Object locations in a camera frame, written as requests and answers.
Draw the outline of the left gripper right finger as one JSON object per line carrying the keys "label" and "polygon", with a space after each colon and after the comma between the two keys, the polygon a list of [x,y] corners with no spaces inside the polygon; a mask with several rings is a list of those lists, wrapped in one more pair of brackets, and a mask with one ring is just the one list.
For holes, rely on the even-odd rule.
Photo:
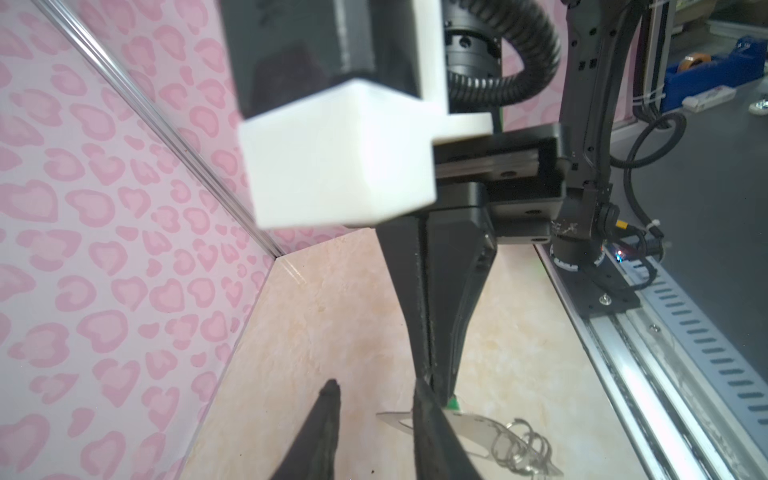
{"label": "left gripper right finger", "polygon": [[481,478],[423,378],[415,383],[412,423],[417,479]]}

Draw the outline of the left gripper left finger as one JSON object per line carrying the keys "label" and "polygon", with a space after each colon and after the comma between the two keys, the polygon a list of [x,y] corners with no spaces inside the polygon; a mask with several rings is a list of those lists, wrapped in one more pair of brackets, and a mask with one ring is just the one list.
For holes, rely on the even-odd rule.
{"label": "left gripper left finger", "polygon": [[335,379],[330,379],[319,391],[293,443],[272,474],[272,480],[335,478],[340,410],[340,386]]}

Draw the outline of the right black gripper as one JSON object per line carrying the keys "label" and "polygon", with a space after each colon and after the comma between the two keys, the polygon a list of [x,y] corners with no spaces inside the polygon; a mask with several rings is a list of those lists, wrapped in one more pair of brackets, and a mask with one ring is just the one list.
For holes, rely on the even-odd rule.
{"label": "right black gripper", "polygon": [[431,385],[441,406],[454,396],[466,332],[496,257],[495,236],[502,244],[553,238],[565,200],[567,140],[567,130],[554,123],[437,145],[437,200],[430,208],[442,211],[376,227],[416,378]]}

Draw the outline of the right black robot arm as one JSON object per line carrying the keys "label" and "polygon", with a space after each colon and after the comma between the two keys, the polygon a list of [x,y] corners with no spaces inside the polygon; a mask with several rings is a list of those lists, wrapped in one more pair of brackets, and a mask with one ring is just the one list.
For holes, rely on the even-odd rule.
{"label": "right black robot arm", "polygon": [[496,114],[566,70],[559,120],[435,148],[437,199],[381,224],[377,238],[408,329],[418,379],[441,406],[454,396],[469,322],[502,243],[541,243],[584,318],[636,308],[638,286],[612,247],[647,264],[660,229],[622,224],[610,173],[643,160],[609,151],[620,75],[645,1],[570,1],[568,43],[534,1],[442,5],[449,107]]}

